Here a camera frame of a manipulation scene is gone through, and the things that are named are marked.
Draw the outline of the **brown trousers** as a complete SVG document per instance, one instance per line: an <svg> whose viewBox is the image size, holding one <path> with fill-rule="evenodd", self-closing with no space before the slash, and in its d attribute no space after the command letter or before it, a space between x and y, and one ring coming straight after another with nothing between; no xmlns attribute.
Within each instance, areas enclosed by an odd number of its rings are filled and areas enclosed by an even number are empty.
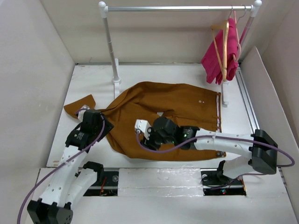
<svg viewBox="0 0 299 224"><path fill-rule="evenodd" d="M189 84L140 82L121 93L101 112L113 124L107 135L111 148L129 158L153 161L203 161L225 157L215 150L182 150L156 154L142 149L134 130L137 119L153 124L158 113L179 126L221 131L221 94Z"/></svg>

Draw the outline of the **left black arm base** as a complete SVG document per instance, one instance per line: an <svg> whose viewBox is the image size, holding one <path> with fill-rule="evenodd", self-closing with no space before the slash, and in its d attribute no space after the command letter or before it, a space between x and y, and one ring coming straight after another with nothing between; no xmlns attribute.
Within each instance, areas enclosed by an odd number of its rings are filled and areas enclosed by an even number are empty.
<svg viewBox="0 0 299 224"><path fill-rule="evenodd" d="M117 196L119 182L119 169L104 169L102 182L93 184L84 196Z"/></svg>

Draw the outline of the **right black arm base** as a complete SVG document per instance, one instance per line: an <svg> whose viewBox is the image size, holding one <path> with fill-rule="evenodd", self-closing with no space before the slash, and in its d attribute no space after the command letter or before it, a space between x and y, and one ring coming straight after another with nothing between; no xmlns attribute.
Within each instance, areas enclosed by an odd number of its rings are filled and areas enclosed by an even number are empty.
<svg viewBox="0 0 299 224"><path fill-rule="evenodd" d="M200 172L204 196L246 196L241 177L226 177L218 168L203 168Z"/></svg>

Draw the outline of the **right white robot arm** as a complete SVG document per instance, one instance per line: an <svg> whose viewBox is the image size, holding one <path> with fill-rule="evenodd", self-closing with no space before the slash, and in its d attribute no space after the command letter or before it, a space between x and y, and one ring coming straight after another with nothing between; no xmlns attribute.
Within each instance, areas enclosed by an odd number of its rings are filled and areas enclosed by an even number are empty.
<svg viewBox="0 0 299 224"><path fill-rule="evenodd" d="M166 117L159 117L152 125L138 119L135 132L143 134L140 146L156 153L161 152L161 145L173 144L173 150L215 150L238 155L219 163L216 178L222 184L254 171L263 175L274 175L277 171L277 144L264 130L256 129L253 134L225 134L196 126L178 126Z"/></svg>

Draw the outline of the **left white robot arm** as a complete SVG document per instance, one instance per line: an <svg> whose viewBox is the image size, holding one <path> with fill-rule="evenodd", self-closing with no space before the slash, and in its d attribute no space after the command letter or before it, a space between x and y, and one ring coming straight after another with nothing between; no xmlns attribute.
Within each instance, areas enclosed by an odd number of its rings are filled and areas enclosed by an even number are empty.
<svg viewBox="0 0 299 224"><path fill-rule="evenodd" d="M27 206L35 224L69 224L73 208L92 185L105 181L100 163L83 160L91 147L100 142L112 129L103 113L81 109L81 122L68 135L59 165L47 176L51 178L45 191Z"/></svg>

